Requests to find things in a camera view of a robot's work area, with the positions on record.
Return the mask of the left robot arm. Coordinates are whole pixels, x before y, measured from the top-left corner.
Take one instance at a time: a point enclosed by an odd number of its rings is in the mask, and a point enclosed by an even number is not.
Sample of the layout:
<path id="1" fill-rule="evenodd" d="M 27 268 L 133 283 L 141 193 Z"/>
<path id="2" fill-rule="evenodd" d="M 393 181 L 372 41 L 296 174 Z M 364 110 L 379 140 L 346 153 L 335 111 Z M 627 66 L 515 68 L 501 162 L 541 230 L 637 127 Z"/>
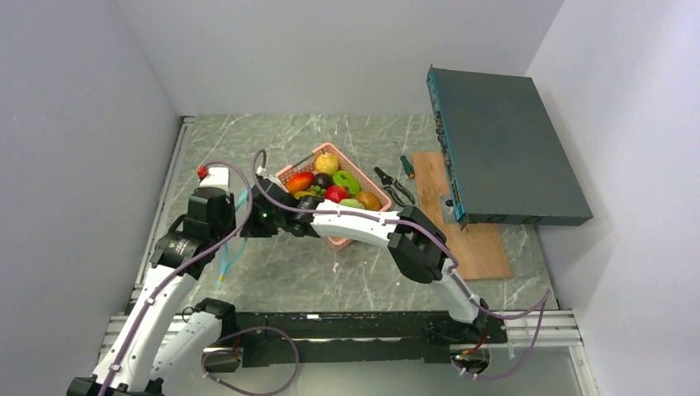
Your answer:
<path id="1" fill-rule="evenodd" d="M 144 288 L 110 350 L 87 378 L 76 377 L 69 395 L 164 395 L 178 370 L 210 344 L 237 335 L 235 307 L 205 298 L 172 340 L 163 339 L 178 307 L 235 228 L 234 196 L 218 186 L 198 187 L 187 212 L 161 237 L 150 258 Z"/>

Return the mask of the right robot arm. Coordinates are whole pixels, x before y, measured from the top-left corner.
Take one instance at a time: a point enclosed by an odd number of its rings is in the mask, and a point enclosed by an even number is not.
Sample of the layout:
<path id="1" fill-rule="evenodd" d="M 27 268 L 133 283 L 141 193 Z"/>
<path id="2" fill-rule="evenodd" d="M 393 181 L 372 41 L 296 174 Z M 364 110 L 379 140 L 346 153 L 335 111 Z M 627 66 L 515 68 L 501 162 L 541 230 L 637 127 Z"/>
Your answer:
<path id="1" fill-rule="evenodd" d="M 401 211 L 370 211 L 308 196 L 295 199 L 267 177 L 248 190 L 244 238 L 270 238 L 279 232 L 297 238 L 348 238 L 384 248 L 407 279 L 427 285 L 455 320 L 457 336 L 475 342 L 487 329 L 488 305 L 458 274 L 459 261 L 446 236 L 415 206 Z"/>

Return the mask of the green cabbage toy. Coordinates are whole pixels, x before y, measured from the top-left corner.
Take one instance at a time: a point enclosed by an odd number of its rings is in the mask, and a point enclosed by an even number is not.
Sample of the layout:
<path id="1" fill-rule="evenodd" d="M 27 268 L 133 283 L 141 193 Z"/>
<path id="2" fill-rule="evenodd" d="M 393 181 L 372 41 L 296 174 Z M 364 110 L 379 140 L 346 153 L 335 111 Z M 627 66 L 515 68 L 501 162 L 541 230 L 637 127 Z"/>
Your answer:
<path id="1" fill-rule="evenodd" d="M 350 207 L 350 208 L 354 208 L 354 209 L 359 209 L 359 210 L 365 209 L 365 205 L 361 201 L 354 199 L 354 198 L 346 198 L 346 199 L 340 200 L 339 204 L 342 206 L 346 206 L 346 207 Z"/>

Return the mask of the red pomegranate toy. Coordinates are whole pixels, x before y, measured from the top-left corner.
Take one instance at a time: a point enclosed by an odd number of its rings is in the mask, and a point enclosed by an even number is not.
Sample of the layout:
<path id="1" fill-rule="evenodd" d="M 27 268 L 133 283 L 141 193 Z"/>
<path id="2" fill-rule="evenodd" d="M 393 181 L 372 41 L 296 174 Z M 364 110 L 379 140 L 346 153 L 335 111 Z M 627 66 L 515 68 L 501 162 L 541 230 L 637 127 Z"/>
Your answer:
<path id="1" fill-rule="evenodd" d="M 342 200 L 349 199 L 350 197 L 345 187 L 337 185 L 330 186 L 324 194 L 326 200 L 331 200 L 335 203 L 340 203 Z"/>

